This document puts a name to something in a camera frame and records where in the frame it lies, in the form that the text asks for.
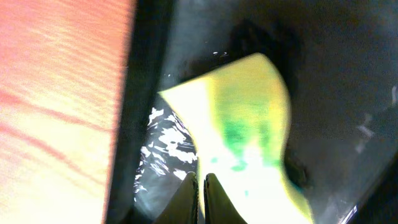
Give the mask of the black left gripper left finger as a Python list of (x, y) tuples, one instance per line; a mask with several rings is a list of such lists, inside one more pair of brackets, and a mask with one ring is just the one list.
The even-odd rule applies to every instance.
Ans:
[(177, 191), (153, 224), (197, 224), (198, 182), (194, 172), (188, 172)]

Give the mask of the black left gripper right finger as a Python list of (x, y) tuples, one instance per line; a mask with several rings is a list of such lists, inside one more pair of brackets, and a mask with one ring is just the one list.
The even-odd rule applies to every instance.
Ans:
[(206, 175), (203, 195), (206, 224), (247, 224), (214, 173)]

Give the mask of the yellow green-stained sponge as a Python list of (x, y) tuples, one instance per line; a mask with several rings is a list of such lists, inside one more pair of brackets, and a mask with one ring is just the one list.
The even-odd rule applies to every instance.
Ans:
[(190, 133), (198, 156), (199, 205), (218, 179), (247, 223), (313, 223), (303, 192), (285, 171), (291, 105), (276, 66), (255, 53), (160, 92)]

